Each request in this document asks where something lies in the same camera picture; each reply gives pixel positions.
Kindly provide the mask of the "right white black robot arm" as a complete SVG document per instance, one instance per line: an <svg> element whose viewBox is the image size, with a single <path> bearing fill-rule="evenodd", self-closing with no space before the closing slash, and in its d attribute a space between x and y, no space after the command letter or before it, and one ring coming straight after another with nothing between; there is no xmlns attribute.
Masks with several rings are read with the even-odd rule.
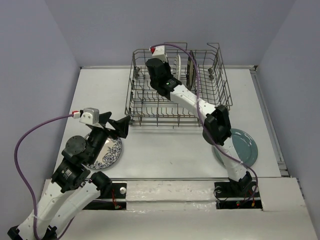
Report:
<svg viewBox="0 0 320 240"><path fill-rule="evenodd" d="M246 193L252 182L252 176L234 147L228 109L224 105L215 106L208 103L188 90L181 81L174 78L168 63L158 58L151 58L145 65L150 85L159 95L179 104L198 117L203 127L203 138L220 152L227 170L231 192L235 196Z"/></svg>

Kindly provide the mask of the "teal grey plate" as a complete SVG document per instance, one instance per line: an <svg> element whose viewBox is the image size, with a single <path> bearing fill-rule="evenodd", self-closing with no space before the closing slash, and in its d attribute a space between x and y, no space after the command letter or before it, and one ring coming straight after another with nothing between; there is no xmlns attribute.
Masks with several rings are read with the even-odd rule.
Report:
<svg viewBox="0 0 320 240"><path fill-rule="evenodd" d="M245 131L237 128L231 129L234 148L247 166L252 167L258 158L258 146L254 139Z"/></svg>

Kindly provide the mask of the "blue floral white plate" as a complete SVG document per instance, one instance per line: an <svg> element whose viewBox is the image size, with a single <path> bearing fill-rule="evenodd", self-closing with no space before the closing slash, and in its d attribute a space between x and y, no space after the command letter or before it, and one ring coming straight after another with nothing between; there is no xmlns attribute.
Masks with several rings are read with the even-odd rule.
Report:
<svg viewBox="0 0 320 240"><path fill-rule="evenodd" d="M97 158L91 164L84 163L83 165L91 170L105 170L111 167L120 159L123 151L123 142L120 137L113 139L108 137L100 150Z"/></svg>

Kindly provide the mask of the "blue striped white plate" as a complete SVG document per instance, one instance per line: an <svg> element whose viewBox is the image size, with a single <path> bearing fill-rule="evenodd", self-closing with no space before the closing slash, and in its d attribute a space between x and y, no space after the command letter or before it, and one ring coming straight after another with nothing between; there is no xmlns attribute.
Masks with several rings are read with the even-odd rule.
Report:
<svg viewBox="0 0 320 240"><path fill-rule="evenodd" d="M172 66L172 75L177 80L181 80L181 57L179 54L177 54L174 58Z"/></svg>

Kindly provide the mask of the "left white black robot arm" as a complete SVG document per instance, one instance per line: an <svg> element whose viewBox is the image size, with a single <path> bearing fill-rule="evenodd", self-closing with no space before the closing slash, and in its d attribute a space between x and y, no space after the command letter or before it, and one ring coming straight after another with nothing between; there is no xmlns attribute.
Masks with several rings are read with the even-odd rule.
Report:
<svg viewBox="0 0 320 240"><path fill-rule="evenodd" d="M97 198L110 194L112 180L103 172L91 173L86 167L96 161L108 138L115 140L128 136L130 117L113 120L111 115L111 112L100 113L98 109L88 107L57 118L78 119L91 131L87 137L75 135L68 139L61 152L62 162L39 201L19 166L18 150L28 134L54 122L54 119L33 127L18 140L14 149L14 164L31 194L33 210L23 223L8 230L10 239L59 240L79 212Z"/></svg>

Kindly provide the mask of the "dark rimmed cream plate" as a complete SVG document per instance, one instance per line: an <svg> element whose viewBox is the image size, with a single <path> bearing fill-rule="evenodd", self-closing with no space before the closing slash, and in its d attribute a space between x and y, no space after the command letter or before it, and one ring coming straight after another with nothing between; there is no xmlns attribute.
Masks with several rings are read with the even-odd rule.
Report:
<svg viewBox="0 0 320 240"><path fill-rule="evenodd" d="M188 90L192 90L195 86L196 80L196 69L193 63L195 60L194 52L192 50L189 51L190 56L187 60L187 70L186 70L186 87Z"/></svg>

